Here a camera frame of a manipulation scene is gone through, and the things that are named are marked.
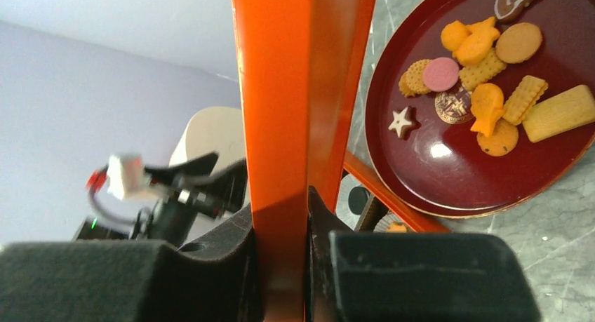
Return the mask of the orange round cookie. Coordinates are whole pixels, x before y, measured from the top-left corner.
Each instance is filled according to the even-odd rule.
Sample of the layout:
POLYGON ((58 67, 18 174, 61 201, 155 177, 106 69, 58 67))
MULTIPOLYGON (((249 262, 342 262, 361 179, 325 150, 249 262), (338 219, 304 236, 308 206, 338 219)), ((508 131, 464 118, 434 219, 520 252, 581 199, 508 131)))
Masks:
POLYGON ((427 94, 431 91, 422 78, 423 72, 430 62, 429 59, 418 60, 407 69, 405 82, 410 95, 427 94))

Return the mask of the black round cookie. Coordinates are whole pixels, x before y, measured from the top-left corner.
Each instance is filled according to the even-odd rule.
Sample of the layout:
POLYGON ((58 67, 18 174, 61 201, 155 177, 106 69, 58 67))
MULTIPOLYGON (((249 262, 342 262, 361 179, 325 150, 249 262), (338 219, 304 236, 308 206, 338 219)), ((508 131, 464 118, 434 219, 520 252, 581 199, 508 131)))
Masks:
POLYGON ((366 207, 370 192, 362 186, 357 186, 351 189, 348 195, 348 207, 353 215, 360 216, 366 207))

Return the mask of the orange tray lid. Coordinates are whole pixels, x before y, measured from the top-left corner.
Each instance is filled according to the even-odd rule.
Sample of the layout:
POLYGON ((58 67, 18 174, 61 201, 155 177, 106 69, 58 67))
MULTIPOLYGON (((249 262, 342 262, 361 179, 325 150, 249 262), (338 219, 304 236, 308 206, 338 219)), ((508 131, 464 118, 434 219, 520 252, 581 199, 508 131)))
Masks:
POLYGON ((375 0, 232 0, 266 321, 306 316, 309 189, 337 203, 375 0))

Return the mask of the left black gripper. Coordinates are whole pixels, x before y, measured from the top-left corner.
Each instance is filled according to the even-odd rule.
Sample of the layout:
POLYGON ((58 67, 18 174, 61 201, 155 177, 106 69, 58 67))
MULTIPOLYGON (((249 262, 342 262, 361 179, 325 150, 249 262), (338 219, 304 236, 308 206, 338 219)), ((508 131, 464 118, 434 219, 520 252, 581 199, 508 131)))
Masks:
POLYGON ((240 159, 214 171, 219 157, 210 152, 167 168, 146 166, 144 171, 152 186, 164 186, 168 196, 215 219, 241 210, 248 187, 247 161, 240 159))

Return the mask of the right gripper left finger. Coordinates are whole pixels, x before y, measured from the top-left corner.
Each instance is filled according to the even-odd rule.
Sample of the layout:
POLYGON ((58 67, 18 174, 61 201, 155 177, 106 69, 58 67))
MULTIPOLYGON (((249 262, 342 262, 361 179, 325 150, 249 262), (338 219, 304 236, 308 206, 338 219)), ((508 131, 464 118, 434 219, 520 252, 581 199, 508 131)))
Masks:
POLYGON ((2 321, 259 321, 250 208, 177 249, 165 241, 1 248, 2 321))

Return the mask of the orange compartment box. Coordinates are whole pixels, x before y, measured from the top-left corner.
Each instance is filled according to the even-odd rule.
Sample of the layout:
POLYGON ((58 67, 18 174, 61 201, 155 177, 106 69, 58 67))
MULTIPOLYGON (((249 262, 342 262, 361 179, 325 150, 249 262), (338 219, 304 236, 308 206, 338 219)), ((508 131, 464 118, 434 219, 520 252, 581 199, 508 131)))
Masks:
POLYGON ((374 168, 366 165, 360 158, 349 150, 345 152, 343 170, 364 188, 370 192, 359 221, 356 224, 358 230, 363 229, 364 222, 369 216, 369 208, 374 200, 380 202, 386 210, 380 210, 377 214, 383 216, 388 212, 395 214, 412 232, 417 233, 451 233, 452 231, 441 224, 437 219, 413 210, 397 197, 381 179, 374 168))

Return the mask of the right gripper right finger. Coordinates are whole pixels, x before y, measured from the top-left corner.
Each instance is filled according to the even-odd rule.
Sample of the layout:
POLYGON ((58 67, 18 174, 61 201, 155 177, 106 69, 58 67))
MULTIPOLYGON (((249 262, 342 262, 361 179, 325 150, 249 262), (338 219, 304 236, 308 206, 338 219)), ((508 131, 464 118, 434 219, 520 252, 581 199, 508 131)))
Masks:
POLYGON ((540 321, 514 251, 470 233, 355 232, 309 188, 308 321, 540 321))

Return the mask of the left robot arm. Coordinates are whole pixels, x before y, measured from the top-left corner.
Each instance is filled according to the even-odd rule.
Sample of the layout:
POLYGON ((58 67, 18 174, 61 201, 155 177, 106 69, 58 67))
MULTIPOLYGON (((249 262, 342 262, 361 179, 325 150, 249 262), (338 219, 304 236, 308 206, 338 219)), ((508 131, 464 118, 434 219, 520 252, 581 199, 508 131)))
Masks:
POLYGON ((86 183, 88 202, 98 216, 86 218, 74 238, 154 239, 182 246, 198 216, 219 220, 243 208, 248 188, 246 160, 215 171, 218 159, 217 152, 210 152, 174 166, 154 167, 146 166, 139 155, 110 156, 86 183), (155 196, 156 203, 141 208, 135 217, 117 215, 98 199, 105 185, 121 201, 155 196))

